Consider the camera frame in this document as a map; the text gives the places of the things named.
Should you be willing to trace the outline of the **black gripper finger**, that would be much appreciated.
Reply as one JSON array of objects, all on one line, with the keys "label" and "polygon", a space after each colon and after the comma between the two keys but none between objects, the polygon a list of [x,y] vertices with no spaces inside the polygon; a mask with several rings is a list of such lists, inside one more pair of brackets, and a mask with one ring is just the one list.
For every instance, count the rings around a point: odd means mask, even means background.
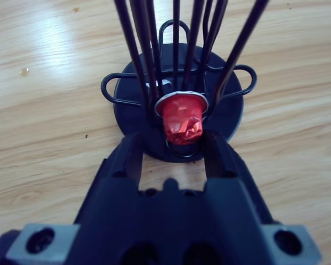
[{"label": "black gripper finger", "polygon": [[103,159],[93,180],[97,190],[107,179],[129,180],[139,191],[143,163],[143,143],[140,134],[124,136],[111,154]]},{"label": "black gripper finger", "polygon": [[255,181],[244,160],[218,132],[205,132],[201,139],[206,177],[238,178],[246,188],[255,188]]}]

